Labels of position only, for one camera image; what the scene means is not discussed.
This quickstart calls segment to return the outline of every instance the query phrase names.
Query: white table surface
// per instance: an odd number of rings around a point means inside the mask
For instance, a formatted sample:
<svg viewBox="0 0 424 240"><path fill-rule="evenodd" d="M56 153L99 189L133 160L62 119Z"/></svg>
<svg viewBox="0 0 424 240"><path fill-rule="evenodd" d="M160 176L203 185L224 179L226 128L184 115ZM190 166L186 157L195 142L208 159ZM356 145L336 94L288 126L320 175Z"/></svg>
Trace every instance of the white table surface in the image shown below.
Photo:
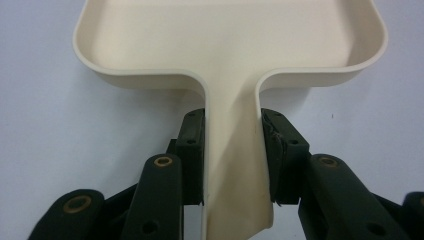
<svg viewBox="0 0 424 240"><path fill-rule="evenodd" d="M347 162L370 191L401 203L424 191L424 1L376 0L389 31L384 56L328 88L269 90L312 153ZM137 182L182 117L204 106L190 91L127 90L78 61L72 33L84 0L0 2L0 239L26 239L60 196L105 197ZM305 239L297 208L275 207L253 239ZM200 235L186 208L185 239Z"/></svg>

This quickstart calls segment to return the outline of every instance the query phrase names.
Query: circular hole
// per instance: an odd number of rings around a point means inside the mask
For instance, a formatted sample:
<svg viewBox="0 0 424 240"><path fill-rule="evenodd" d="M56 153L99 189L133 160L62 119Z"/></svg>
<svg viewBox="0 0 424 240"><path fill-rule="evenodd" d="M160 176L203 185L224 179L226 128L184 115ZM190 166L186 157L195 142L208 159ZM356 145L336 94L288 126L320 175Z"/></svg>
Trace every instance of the circular hole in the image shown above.
<svg viewBox="0 0 424 240"><path fill-rule="evenodd" d="M69 199L63 205L63 211L66 213L79 213L91 205L91 197L87 195L76 196Z"/></svg>
<svg viewBox="0 0 424 240"><path fill-rule="evenodd" d="M319 159L319 161L326 167L337 167L339 165L336 160L328 157L322 157Z"/></svg>
<svg viewBox="0 0 424 240"><path fill-rule="evenodd" d="M172 164L172 159L169 157L160 157L155 160L155 165L158 167L166 167Z"/></svg>
<svg viewBox="0 0 424 240"><path fill-rule="evenodd" d="M382 227L381 225L379 225L377 223L368 223L367 229L368 229L368 231L370 231L371 233L373 233L374 235L377 235L377 236L385 236L386 235L386 230L384 229L384 227Z"/></svg>
<svg viewBox="0 0 424 240"><path fill-rule="evenodd" d="M143 224L142 229L145 235L152 235L158 231L159 225L154 221L148 221L145 224Z"/></svg>

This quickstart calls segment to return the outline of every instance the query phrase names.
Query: beige plastic tray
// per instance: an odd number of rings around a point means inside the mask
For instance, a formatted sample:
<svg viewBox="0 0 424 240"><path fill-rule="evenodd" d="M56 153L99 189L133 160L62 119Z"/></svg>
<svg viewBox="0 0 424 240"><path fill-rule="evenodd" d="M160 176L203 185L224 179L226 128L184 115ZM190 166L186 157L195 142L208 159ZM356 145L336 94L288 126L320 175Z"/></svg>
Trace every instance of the beige plastic tray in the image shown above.
<svg viewBox="0 0 424 240"><path fill-rule="evenodd" d="M342 83L386 44L371 0L88 0L74 34L81 61L116 86L205 97L213 240L272 225L259 92Z"/></svg>

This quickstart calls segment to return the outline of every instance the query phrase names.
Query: plastic tray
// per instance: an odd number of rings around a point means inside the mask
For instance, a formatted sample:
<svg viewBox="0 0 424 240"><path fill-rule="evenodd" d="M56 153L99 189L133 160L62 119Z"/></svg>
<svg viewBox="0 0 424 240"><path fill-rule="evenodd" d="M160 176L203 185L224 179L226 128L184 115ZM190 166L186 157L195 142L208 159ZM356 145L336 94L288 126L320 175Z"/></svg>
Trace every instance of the plastic tray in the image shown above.
<svg viewBox="0 0 424 240"><path fill-rule="evenodd" d="M202 234L220 240L272 225L259 92L342 83L386 44L371 0L88 0L74 34L114 85L205 97Z"/></svg>

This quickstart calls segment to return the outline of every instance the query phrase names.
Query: screw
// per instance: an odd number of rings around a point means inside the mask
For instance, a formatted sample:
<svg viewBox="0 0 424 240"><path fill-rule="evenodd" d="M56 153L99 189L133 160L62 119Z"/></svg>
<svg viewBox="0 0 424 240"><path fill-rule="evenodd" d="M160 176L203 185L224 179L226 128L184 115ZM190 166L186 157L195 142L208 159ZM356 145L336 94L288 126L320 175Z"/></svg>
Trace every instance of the screw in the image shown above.
<svg viewBox="0 0 424 240"><path fill-rule="evenodd" d="M80 195L69 199L65 205L63 205L63 211L65 213L79 213L91 205L91 197L87 195Z"/></svg>
<svg viewBox="0 0 424 240"><path fill-rule="evenodd" d="M155 165L158 167L167 167L172 164L172 159L169 157L159 157L155 160Z"/></svg>
<svg viewBox="0 0 424 240"><path fill-rule="evenodd" d="M319 159L319 161L326 167L335 168L339 166L339 163L332 158L322 157Z"/></svg>

